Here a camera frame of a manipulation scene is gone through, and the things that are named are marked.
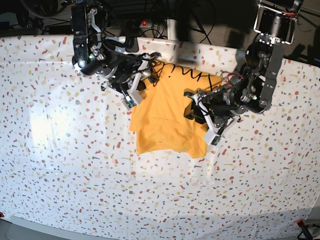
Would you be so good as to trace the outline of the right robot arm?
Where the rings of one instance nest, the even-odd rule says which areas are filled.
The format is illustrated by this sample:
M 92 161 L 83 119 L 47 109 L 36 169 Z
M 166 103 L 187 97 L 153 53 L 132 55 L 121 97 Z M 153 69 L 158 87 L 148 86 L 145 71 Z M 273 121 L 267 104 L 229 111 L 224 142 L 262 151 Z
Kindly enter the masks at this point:
M 73 69 L 83 77 L 102 78 L 101 90 L 122 94 L 128 110 L 138 106 L 146 89 L 145 80 L 158 81 L 154 67 L 158 52 L 139 53 L 136 37 L 108 37 L 105 29 L 113 16 L 105 0 L 77 0 L 71 8 Z

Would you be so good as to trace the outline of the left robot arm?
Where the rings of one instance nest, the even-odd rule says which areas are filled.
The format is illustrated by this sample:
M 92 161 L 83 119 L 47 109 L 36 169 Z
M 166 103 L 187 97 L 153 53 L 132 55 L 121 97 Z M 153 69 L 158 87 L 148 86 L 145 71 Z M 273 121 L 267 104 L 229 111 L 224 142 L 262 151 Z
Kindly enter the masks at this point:
M 289 28 L 294 26 L 300 0 L 259 2 L 255 31 L 244 65 L 222 83 L 216 76 L 159 61 L 160 54 L 125 54 L 130 42 L 105 39 L 104 57 L 95 60 L 103 87 L 124 96 L 133 108 L 131 127 L 142 151 L 204 148 L 216 145 L 246 111 L 261 114 L 271 107 Z

